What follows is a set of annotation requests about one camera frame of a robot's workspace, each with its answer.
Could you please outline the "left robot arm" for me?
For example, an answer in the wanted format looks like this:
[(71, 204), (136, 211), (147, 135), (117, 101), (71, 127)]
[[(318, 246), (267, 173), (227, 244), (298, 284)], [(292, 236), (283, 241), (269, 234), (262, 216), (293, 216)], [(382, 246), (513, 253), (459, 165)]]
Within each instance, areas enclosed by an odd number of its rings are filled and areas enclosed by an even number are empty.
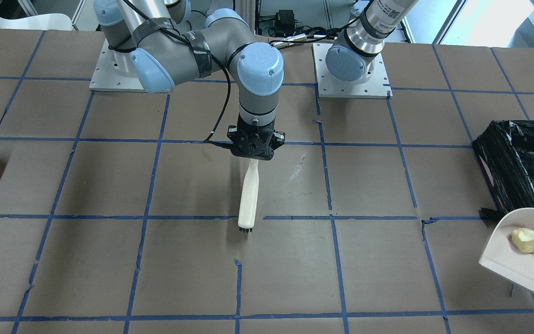
[(417, 4), (416, 0), (359, 1), (356, 20), (342, 29), (329, 48), (325, 64), (337, 79), (354, 84), (369, 80), (373, 61), (387, 38)]

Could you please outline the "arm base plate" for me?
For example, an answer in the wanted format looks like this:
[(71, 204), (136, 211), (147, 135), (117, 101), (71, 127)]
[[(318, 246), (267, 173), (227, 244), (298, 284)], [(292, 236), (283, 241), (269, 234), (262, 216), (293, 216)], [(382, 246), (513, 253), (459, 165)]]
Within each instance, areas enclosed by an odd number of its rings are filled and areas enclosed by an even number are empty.
[(122, 53), (104, 40), (89, 84), (93, 91), (170, 92), (178, 83), (156, 57), (146, 49)]
[(314, 72), (320, 97), (386, 99), (393, 96), (383, 55), (379, 53), (364, 70), (363, 76), (354, 81), (340, 80), (330, 73), (325, 57), (333, 44), (313, 44)]

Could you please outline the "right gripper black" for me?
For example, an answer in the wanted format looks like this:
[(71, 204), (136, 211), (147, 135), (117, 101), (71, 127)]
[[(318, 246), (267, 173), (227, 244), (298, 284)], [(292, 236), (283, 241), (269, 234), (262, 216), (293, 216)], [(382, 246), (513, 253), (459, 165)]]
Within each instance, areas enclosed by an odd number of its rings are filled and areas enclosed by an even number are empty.
[(275, 150), (286, 142), (286, 134), (275, 131), (273, 124), (260, 127), (248, 124), (230, 125), (227, 137), (232, 141), (227, 144), (232, 155), (262, 161), (271, 160)]

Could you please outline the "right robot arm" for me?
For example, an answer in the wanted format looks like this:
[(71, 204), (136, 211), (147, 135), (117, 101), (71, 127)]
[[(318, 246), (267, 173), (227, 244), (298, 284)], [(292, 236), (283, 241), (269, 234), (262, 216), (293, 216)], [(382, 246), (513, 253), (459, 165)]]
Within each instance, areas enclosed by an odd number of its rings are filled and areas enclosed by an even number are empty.
[(191, 14), (188, 0), (96, 0), (96, 19), (106, 47), (90, 88), (126, 91), (127, 79), (139, 90), (165, 92), (176, 85), (224, 72), (239, 87), (239, 117), (229, 126), (229, 143), (217, 142), (241, 158), (268, 161), (285, 144), (275, 130), (284, 59), (276, 47), (261, 42), (231, 8), (217, 8), (203, 28), (181, 32)]

